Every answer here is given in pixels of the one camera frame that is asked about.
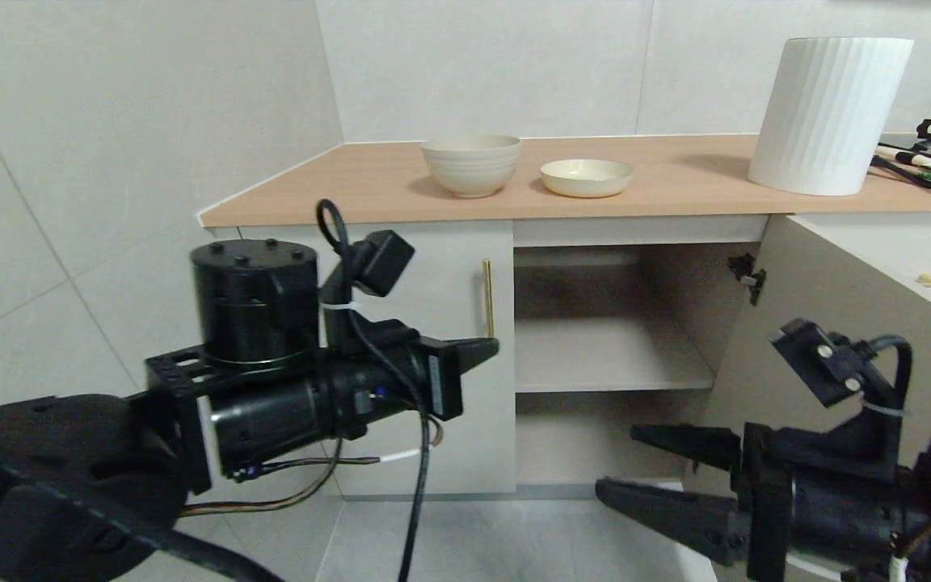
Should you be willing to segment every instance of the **white zip tie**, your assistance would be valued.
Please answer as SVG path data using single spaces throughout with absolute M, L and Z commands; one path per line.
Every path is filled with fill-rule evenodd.
M 433 450 L 433 445 L 429 445 L 429 449 Z M 380 456 L 380 463 L 385 463 L 387 461 L 400 461 L 402 459 L 409 459 L 410 457 L 416 456 L 420 453 L 422 449 L 411 449 L 411 450 L 402 450 L 400 453 L 391 453 L 383 454 Z
M 350 303 L 322 303 L 322 309 L 324 310 L 333 310 L 333 312 L 339 312 L 339 310 L 350 310 L 350 312 L 356 312 L 360 308 L 361 303 L 359 302 L 350 302 Z
M 890 582 L 908 582 L 908 559 L 890 559 Z
M 864 399 L 861 399 L 861 406 L 864 406 L 872 412 L 878 412 L 879 414 L 886 414 L 886 416 L 895 416 L 897 419 L 903 419 L 908 412 L 900 408 L 887 408 L 884 406 L 879 406 L 877 404 L 872 404 Z

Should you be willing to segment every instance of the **gold door handle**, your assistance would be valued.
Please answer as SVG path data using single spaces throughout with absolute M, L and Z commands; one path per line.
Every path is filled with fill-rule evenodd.
M 495 336 L 495 285 L 491 276 L 491 259 L 483 260 L 483 302 L 487 310 L 487 336 Z

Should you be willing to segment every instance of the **wooden countertop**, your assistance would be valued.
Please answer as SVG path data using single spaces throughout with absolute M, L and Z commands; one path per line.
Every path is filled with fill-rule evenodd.
M 805 196 L 746 180 L 756 136 L 568 137 L 524 141 L 502 192 L 455 198 L 433 181 L 418 143 L 346 144 L 200 214 L 204 227 L 314 224 L 332 199 L 348 222 L 696 214 L 931 213 L 931 192 L 872 169 L 860 194 Z M 605 158 L 634 166 L 623 194 L 597 200 L 547 192 L 544 162 Z

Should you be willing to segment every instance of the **open cabinet door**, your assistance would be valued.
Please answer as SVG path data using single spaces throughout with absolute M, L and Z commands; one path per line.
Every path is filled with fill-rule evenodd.
M 764 290 L 756 306 L 746 302 L 739 312 L 702 426 L 727 427 L 739 435 L 745 423 L 824 431 L 857 413 L 858 399 L 821 407 L 768 342 L 768 335 L 791 319 L 809 319 L 854 340 L 902 335 L 915 348 L 915 364 L 908 395 L 912 415 L 904 423 L 900 461 L 913 465 L 931 438 L 931 303 L 781 215 L 768 224 L 756 268 L 768 273 Z M 891 379 L 894 354 L 883 353 L 876 365 Z M 696 474 L 688 468 L 684 483 L 686 491 L 731 494 L 727 473 L 712 467 Z M 745 563 L 714 570 L 721 582 L 746 579 Z M 786 579 L 824 578 L 789 566 Z

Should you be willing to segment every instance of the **bowl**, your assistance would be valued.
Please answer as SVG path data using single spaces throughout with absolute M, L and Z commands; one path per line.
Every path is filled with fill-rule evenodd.
M 429 173 L 461 198 L 495 194 L 516 170 L 522 140 L 511 136 L 442 137 L 422 144 Z
M 559 159 L 541 167 L 544 188 L 572 198 L 616 196 L 633 177 L 634 168 L 608 159 Z

